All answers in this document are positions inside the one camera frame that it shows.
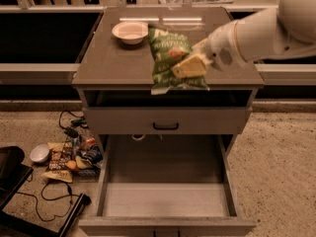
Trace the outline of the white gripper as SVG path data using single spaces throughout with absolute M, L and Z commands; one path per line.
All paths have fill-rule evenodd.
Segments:
M 237 44 L 237 22 L 233 21 L 213 31 L 207 39 L 202 39 L 193 46 L 194 53 L 206 53 L 216 66 L 221 69 L 241 68 L 246 61 L 240 54 Z M 172 67 L 173 74 L 179 78 L 203 76 L 211 61 L 203 54 L 193 54 Z

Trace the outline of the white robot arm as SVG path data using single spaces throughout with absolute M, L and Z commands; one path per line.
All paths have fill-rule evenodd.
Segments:
M 316 0 L 279 0 L 213 31 L 192 54 L 172 67 L 179 78 L 203 76 L 210 65 L 245 66 L 260 59 L 312 56 L 316 50 Z

